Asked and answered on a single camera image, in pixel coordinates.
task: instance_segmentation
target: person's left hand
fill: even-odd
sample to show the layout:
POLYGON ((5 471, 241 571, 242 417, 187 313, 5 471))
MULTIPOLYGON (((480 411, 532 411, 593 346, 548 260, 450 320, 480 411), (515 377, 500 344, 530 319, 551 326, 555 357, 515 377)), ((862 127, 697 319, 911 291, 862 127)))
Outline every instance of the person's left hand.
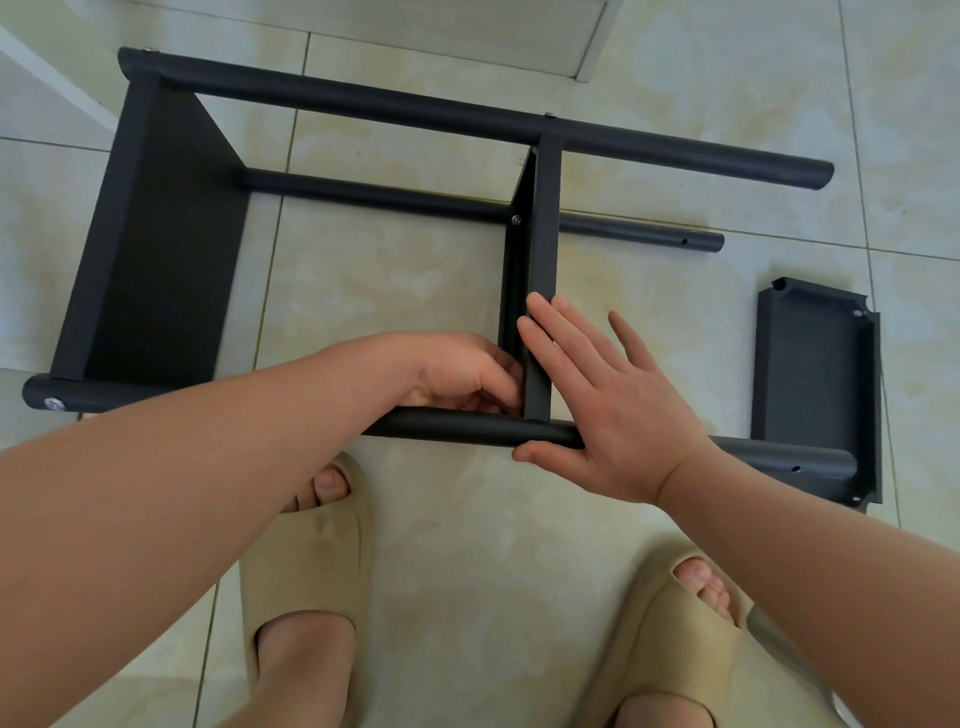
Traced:
POLYGON ((518 414, 523 372, 508 353, 477 333, 394 334, 420 365, 401 406, 518 414))

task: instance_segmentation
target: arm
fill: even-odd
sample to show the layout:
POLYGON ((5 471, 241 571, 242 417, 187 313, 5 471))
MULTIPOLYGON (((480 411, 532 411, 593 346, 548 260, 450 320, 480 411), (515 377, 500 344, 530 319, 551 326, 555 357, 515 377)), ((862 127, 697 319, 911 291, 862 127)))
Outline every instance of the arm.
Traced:
POLYGON ((586 448, 527 443, 515 459, 666 511, 864 725, 944 725, 960 715, 960 554, 721 451, 617 314, 626 357, 562 298, 534 295, 528 306, 537 322, 521 319, 521 336, 586 448))
POLYGON ((110 677, 394 406, 512 409, 518 370, 480 336, 381 334, 0 453, 0 725, 110 677))

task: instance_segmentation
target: person's right arm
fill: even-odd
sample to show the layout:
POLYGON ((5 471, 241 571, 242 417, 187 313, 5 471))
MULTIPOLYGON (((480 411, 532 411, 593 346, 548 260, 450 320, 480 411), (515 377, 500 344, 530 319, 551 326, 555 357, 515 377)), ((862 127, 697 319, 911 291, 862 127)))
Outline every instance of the person's right arm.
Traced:
POLYGON ((586 447, 532 442, 516 460, 666 511, 868 728, 958 724, 960 554, 727 455, 617 314, 626 356, 561 297, 527 303, 520 335, 586 447))

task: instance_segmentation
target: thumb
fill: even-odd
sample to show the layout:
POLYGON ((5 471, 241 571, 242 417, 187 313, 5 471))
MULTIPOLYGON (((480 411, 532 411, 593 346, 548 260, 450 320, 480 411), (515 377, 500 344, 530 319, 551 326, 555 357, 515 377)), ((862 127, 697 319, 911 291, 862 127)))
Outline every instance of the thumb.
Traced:
POLYGON ((515 448, 513 457, 518 463, 533 463, 581 487, 587 487, 589 467, 587 451, 584 449, 563 448, 534 440, 515 448))

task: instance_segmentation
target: tan slide sandal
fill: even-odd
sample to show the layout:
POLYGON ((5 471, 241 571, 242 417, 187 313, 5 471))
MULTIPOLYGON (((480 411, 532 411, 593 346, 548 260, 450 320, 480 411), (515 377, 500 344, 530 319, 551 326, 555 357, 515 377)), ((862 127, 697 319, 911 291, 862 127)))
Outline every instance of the tan slide sandal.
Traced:
MULTIPOLYGON (((577 706, 573 728, 612 724, 620 705, 641 692, 668 692, 703 705, 714 724, 727 700, 742 630, 720 617, 673 574, 690 557, 706 559, 684 537, 655 547, 636 572, 607 651, 577 706)), ((730 611, 743 626, 742 599, 724 579, 730 611)))
POLYGON ((240 559, 240 601, 251 688, 258 675, 256 634, 291 612, 343 615, 356 630, 347 711, 342 725, 360 722, 367 692, 367 625, 372 577, 372 512, 367 479, 344 452, 328 467, 347 481, 347 497, 329 505, 279 514, 240 559))

